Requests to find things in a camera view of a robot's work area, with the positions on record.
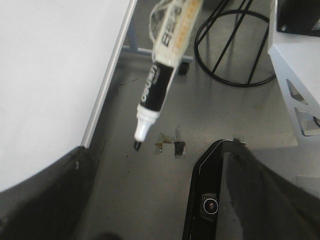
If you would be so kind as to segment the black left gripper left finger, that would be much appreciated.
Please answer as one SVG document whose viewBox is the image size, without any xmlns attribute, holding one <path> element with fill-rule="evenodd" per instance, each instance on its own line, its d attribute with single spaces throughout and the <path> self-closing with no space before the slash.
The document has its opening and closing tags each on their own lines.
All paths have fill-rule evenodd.
<svg viewBox="0 0 320 240">
<path fill-rule="evenodd" d="M 69 240 L 91 195 L 97 163 L 78 146 L 0 193 L 2 240 Z"/>
</svg>

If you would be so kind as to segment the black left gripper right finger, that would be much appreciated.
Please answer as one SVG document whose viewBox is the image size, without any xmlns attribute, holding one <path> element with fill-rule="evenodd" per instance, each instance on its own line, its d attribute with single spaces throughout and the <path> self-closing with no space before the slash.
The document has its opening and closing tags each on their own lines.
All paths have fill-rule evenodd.
<svg viewBox="0 0 320 240">
<path fill-rule="evenodd" d="M 226 182 L 245 240 L 318 240 L 320 200 L 261 163 L 239 140 Z"/>
</svg>

